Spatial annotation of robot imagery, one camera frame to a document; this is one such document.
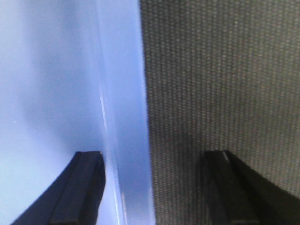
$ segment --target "woven fabric texture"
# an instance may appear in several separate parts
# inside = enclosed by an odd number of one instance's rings
[[[205,150],[300,197],[300,1],[140,5],[157,224],[211,224]]]

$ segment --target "gray fabric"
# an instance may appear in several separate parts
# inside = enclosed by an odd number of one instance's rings
[[[210,224],[205,150],[300,197],[300,2],[140,3],[157,224]]]

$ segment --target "light blue wall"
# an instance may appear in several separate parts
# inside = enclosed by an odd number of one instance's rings
[[[89,150],[99,224],[154,224],[138,1],[0,0],[0,34],[0,224]]]

